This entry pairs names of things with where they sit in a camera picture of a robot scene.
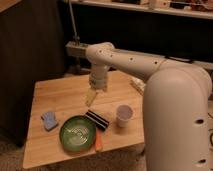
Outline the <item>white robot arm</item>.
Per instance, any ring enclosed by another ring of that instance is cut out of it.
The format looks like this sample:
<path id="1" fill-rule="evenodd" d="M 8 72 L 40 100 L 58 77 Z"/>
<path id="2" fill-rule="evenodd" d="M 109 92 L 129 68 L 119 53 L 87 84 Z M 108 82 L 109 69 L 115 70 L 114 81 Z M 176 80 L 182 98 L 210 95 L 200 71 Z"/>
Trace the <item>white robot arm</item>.
<path id="1" fill-rule="evenodd" d="M 109 42 L 90 45 L 93 89 L 107 86 L 109 67 L 146 83 L 143 125 L 147 171 L 210 171 L 208 99 L 212 81 L 203 68 L 146 53 L 128 53 Z"/>

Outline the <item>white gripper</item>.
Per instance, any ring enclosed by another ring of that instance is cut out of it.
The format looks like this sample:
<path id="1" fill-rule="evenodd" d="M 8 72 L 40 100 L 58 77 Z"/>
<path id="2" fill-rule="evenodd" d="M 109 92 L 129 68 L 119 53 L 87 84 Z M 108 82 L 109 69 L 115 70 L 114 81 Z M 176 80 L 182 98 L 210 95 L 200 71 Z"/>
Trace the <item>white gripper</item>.
<path id="1" fill-rule="evenodd" d="M 108 70 L 106 65 L 93 64 L 89 76 L 89 84 L 92 89 L 89 89 L 86 93 L 85 104 L 90 107 L 95 100 L 98 92 L 96 90 L 107 90 L 108 82 Z"/>

